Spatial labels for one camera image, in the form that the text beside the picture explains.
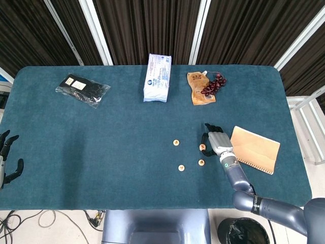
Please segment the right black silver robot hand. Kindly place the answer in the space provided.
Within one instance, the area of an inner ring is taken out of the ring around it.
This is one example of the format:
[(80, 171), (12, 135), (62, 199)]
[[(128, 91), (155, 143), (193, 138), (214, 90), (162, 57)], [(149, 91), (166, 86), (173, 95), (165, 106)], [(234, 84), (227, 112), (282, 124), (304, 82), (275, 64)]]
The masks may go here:
[(219, 126), (205, 123), (208, 132), (204, 132), (201, 137), (200, 151), (206, 157), (221, 156), (224, 152), (233, 153), (233, 146), (229, 136), (223, 132)]

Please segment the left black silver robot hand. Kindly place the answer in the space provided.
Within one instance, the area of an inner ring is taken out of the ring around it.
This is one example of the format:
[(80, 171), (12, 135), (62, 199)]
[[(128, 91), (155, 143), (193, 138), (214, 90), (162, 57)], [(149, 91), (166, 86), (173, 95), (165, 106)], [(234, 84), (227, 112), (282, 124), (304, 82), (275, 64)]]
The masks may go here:
[(24, 169), (24, 160), (19, 159), (16, 170), (9, 175), (6, 174), (6, 161), (11, 145), (19, 138), (19, 135), (15, 135), (9, 139), (6, 139), (9, 133), (10, 130), (7, 130), (1, 134), (1, 190), (3, 189), (4, 185), (9, 184), (11, 181), (18, 178), (23, 173)]

